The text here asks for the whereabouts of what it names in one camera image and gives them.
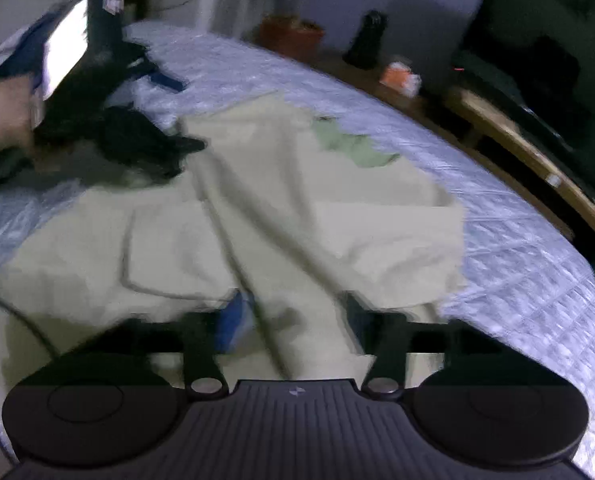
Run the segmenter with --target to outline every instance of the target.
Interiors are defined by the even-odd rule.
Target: black power cable
[[[22,325],[24,325],[29,332],[37,339],[40,345],[43,346],[44,350],[46,350],[47,354],[50,356],[51,359],[57,359],[59,357],[59,352],[47,338],[46,334],[44,334],[35,323],[33,323],[29,318],[27,318],[22,312],[16,308],[15,306],[7,303],[7,301],[2,300],[0,298],[0,309],[4,312],[7,312],[15,319],[17,319]]]

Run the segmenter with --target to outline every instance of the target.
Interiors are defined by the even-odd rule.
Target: red container
[[[260,25],[260,46],[290,57],[309,62],[315,56],[324,37],[324,29],[315,23],[293,16],[268,16]]]

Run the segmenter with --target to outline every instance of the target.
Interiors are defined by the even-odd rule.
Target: light green cloth
[[[386,166],[399,156],[397,153],[378,152],[369,136],[344,133],[335,119],[316,118],[313,131],[324,150],[344,153],[360,168]]]

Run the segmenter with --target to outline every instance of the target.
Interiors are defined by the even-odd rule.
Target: bed
[[[595,277],[540,213],[430,131],[328,76],[242,43],[161,22],[136,23],[128,33],[148,43],[163,68],[190,83],[180,94],[145,78],[124,88],[162,127],[182,114],[280,89],[291,104],[334,116],[348,131],[402,153],[457,196],[467,210],[463,273],[468,284],[446,299],[441,313],[472,323],[581,390],[591,420],[575,463],[595,477]],[[49,190],[0,190],[0,265],[82,190],[77,181]]]

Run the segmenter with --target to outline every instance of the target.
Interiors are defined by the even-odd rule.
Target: beige sheet
[[[371,359],[356,354],[335,295],[436,320],[433,304],[461,282],[463,212],[403,158],[360,169],[323,152],[311,120],[277,95],[184,118],[210,141],[192,172],[161,188],[93,187],[0,269],[0,296],[66,350],[132,314],[219,306],[241,276],[281,327],[293,377],[361,380]],[[219,360],[231,385],[278,377],[255,332]],[[45,362],[0,312],[0,389]],[[436,366],[413,360],[409,384]]]
[[[355,353],[335,295],[436,320],[430,303],[461,282],[463,210],[405,160],[368,170],[322,152],[311,120],[269,95],[183,125],[210,141],[191,169],[234,264],[267,315],[297,315],[277,339],[293,376],[360,381],[371,359]],[[411,362],[409,385],[438,365]]]

